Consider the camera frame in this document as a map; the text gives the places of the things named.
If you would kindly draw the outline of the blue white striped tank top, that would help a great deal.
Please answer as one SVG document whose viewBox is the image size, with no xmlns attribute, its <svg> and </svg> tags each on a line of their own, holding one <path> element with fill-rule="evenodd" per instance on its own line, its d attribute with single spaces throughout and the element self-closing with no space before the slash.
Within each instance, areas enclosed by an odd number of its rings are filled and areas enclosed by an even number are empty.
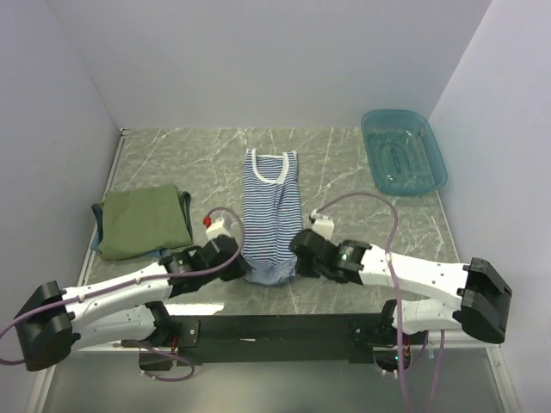
<svg viewBox="0 0 551 413">
<path fill-rule="evenodd" d="M 243 169 L 243 258 L 251 266 L 245 278 L 280 286 L 296 276 L 297 257 L 290 251 L 303 229 L 297 153 L 262 155 L 246 151 Z"/>
</svg>

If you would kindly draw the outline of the olive green tank top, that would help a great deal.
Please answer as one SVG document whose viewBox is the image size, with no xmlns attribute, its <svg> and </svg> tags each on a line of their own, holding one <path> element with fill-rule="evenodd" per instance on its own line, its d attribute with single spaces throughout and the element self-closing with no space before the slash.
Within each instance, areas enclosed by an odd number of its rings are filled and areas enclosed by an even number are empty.
<svg viewBox="0 0 551 413">
<path fill-rule="evenodd" d="M 146 251 L 189 247 L 193 244 L 191 200 L 189 192 L 179 191 L 174 184 L 109 191 L 102 203 L 91 206 L 96 234 L 138 238 L 145 241 Z"/>
</svg>

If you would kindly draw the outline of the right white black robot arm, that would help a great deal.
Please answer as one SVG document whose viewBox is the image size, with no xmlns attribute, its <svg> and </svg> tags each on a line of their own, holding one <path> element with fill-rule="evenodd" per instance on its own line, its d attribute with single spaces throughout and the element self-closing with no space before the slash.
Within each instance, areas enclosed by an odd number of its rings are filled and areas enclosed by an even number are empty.
<svg viewBox="0 0 551 413">
<path fill-rule="evenodd" d="M 426 330 L 462 330 L 479 342 L 505 340 L 512 290 L 487 260 L 432 262 L 359 241 L 334 244 L 301 231 L 289 249 L 298 273 L 363 287 L 399 287 L 392 313 L 378 322 L 382 340 L 396 343 Z"/>
</svg>

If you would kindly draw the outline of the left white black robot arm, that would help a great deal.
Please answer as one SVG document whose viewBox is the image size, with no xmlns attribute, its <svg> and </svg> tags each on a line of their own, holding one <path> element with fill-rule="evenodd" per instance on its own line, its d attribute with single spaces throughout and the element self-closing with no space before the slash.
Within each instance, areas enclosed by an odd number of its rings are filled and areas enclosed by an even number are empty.
<svg viewBox="0 0 551 413">
<path fill-rule="evenodd" d="M 22 362 L 37 372 L 73 351 L 107 342 L 170 346 L 181 333 L 167 300 L 213 280 L 236 280 L 250 268 L 236 239 L 221 235 L 111 280 L 66 288 L 49 281 L 15 316 Z"/>
</svg>

